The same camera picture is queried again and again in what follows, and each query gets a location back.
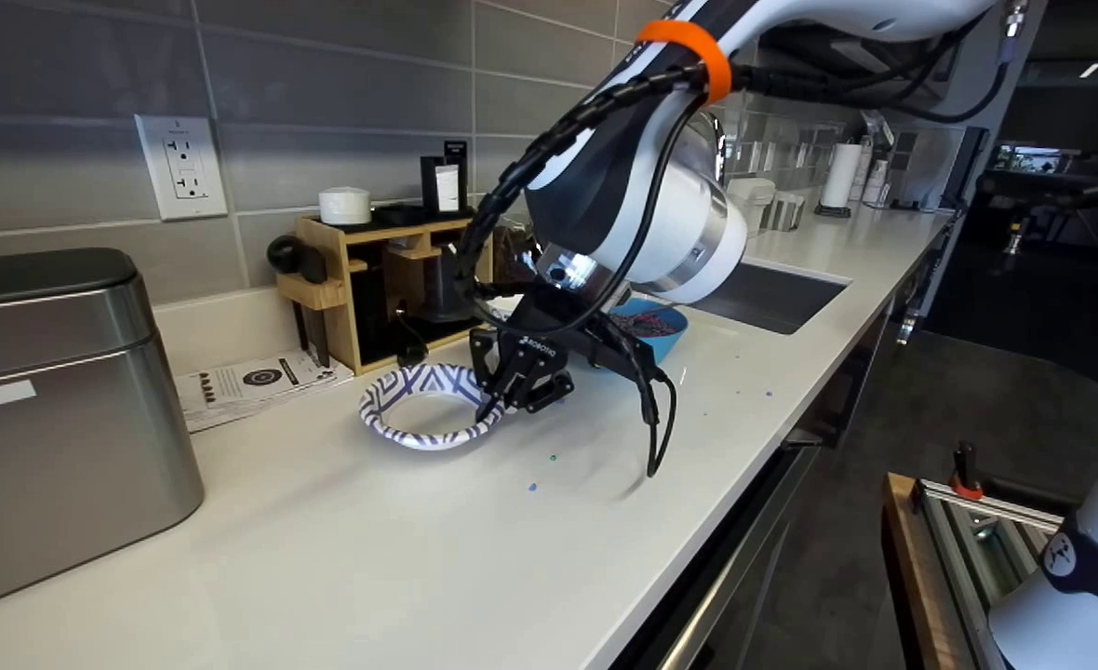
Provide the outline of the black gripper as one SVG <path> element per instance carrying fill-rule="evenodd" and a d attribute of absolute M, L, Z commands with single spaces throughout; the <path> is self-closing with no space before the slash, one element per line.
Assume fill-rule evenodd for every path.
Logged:
<path fill-rule="evenodd" d="M 627 371 L 627 351 L 605 311 L 561 289 L 527 289 L 480 304 L 483 323 L 470 332 L 470 362 L 483 402 L 476 422 L 487 422 L 499 402 L 519 412 L 539 412 L 574 390 L 568 356 Z"/>

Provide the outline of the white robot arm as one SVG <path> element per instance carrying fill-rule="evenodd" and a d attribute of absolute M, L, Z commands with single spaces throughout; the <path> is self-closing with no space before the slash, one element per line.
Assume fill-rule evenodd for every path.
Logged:
<path fill-rule="evenodd" d="M 518 196 L 544 243 L 605 270 L 592 299 L 568 278 L 530 278 L 518 288 L 509 316 L 487 311 L 489 340 L 470 340 L 487 393 L 480 422 L 499 409 L 537 412 L 568 393 L 574 352 L 631 381 L 645 422 L 653 422 L 649 382 L 664 371 L 601 304 L 618 288 L 700 303 L 740 263 L 746 221 L 720 192 L 718 133 L 690 126 L 704 103 L 755 83 L 751 66 L 734 62 L 740 48 L 788 22 L 891 43 L 952 37 L 989 4 L 677 0 L 646 22 L 627 57 L 499 174 L 470 225 L 458 289 L 472 303 L 494 294 L 494 283 L 472 278 L 472 263 Z"/>

